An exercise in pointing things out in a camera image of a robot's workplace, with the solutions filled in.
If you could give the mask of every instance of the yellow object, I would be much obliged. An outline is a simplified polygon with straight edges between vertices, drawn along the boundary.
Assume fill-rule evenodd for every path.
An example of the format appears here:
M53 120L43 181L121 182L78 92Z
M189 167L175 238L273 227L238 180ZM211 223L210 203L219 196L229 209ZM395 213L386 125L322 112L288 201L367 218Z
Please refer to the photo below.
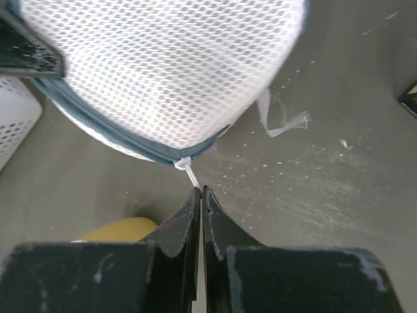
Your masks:
M153 221L144 217L131 217L93 230L80 241L138 241L156 229Z

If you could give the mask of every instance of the black object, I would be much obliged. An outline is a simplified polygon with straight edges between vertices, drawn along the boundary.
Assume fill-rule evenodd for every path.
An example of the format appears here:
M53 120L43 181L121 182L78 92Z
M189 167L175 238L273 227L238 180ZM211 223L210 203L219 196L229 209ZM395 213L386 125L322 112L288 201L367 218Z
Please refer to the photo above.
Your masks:
M1 5L0 75L64 77L60 54Z
M208 187L138 243L17 246L3 264L0 312L191 312L200 200L207 312L402 312L369 252L263 246Z
M398 101L408 112L417 117L417 83L408 88Z

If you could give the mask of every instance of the white plastic basket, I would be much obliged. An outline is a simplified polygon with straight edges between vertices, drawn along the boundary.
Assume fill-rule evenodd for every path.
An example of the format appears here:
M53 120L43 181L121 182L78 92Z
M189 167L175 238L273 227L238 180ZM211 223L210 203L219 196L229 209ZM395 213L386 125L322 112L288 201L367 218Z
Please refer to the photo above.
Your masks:
M0 171L41 114L40 104L18 78L0 76Z

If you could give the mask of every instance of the white string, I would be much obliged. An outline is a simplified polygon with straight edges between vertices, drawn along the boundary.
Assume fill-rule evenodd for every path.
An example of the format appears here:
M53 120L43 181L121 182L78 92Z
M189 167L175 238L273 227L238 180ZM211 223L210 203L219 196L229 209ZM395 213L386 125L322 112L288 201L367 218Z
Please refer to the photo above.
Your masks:
M193 170L191 169L192 160L191 157L187 156L186 158L182 158L178 162L174 163L176 169L180 171L185 171L190 178L191 183L194 187L201 189L200 184L198 183L197 177L194 175Z
M291 119L290 121L287 121L287 110L285 109L285 106L282 104L280 100L279 102L283 109L283 119L282 119L283 126L281 128L269 130L268 129L268 114L269 114L269 107L271 103L271 94L270 94L269 89L265 89L263 94L257 99L257 106L258 106L259 116L261 118L261 123L263 127L265 128L268 136L275 137L292 128L307 128L307 124L309 121L308 112L299 113L293 119Z

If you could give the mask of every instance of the gray floor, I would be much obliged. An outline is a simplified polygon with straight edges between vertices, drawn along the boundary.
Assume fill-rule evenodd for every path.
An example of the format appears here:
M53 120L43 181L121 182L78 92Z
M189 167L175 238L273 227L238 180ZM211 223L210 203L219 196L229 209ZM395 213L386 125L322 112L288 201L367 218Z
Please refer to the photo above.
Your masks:
M268 138L252 107L194 164L225 210L268 245L375 253L407 312L417 307L417 120L395 98L417 79L415 16L416 0L312 1L273 84L270 119L278 125L279 97L290 114L310 112L308 128ZM126 216L161 222L191 188L184 173L113 151L51 103L44 109L0 173L0 256Z

